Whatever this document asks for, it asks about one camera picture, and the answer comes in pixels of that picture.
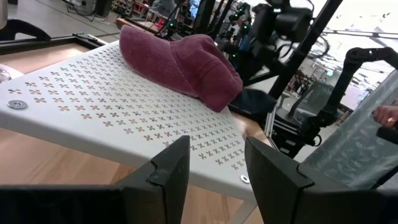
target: maroon towel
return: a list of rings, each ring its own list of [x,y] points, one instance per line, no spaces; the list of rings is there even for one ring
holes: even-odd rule
[[[138,75],[199,97],[213,111],[220,112],[242,91],[239,75],[207,35],[169,42],[123,26],[119,44],[123,58]]]

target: hand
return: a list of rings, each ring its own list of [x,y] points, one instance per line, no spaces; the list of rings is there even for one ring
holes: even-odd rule
[[[392,128],[398,121],[398,106],[379,106],[373,111],[373,118],[381,125]]]

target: screw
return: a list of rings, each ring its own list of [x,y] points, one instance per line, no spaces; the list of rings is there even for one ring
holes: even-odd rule
[[[249,178],[246,177],[245,175],[241,175],[241,180],[242,180],[242,182],[244,182],[245,184],[250,184]]]
[[[22,100],[11,100],[8,102],[7,106],[15,110],[22,110],[27,108],[27,103]]]

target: white perforated tray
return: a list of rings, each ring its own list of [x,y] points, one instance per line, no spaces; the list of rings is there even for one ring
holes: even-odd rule
[[[244,141],[228,109],[215,113],[136,75],[118,42],[2,83],[0,96],[1,127],[134,167],[190,135],[190,183],[254,201],[239,178]]]

